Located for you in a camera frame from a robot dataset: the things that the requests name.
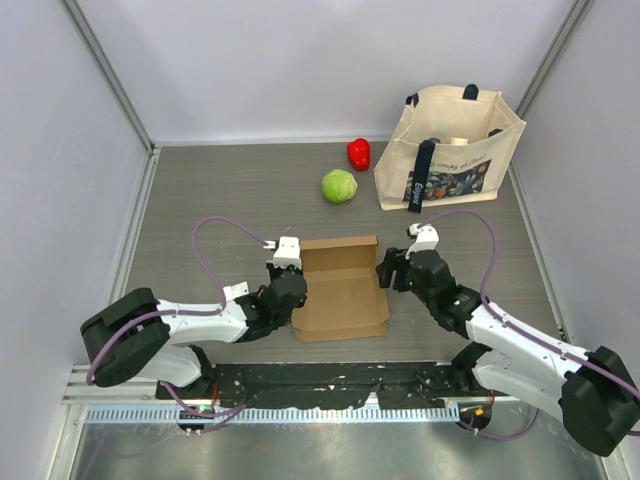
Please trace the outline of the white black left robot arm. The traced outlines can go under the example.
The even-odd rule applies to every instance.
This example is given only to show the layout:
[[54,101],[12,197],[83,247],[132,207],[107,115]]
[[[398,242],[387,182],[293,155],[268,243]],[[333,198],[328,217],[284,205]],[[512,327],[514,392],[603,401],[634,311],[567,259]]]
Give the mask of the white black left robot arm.
[[205,397],[213,367],[201,343],[260,340],[289,324],[306,301],[300,260],[266,266],[268,284],[254,292],[245,282],[227,286],[221,304],[173,303],[144,287],[108,305],[80,327],[90,360],[86,382],[107,388],[140,377]]

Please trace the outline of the brown cardboard box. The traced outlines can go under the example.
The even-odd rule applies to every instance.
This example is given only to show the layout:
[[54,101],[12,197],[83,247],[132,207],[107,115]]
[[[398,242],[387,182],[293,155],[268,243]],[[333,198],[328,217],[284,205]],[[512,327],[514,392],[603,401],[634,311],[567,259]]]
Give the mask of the brown cardboard box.
[[387,293],[375,273],[375,235],[303,240],[307,299],[292,327],[305,343],[380,337],[389,326]]

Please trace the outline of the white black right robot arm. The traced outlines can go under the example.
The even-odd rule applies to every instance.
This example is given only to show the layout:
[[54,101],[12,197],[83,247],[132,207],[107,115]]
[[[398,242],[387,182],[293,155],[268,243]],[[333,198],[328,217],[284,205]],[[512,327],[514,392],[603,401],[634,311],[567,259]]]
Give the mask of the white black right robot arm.
[[375,268],[382,288],[414,294],[445,330],[469,340],[451,380],[515,397],[561,422],[584,449],[610,456],[639,421],[639,390],[622,358],[546,335],[457,282],[434,250],[390,248]]

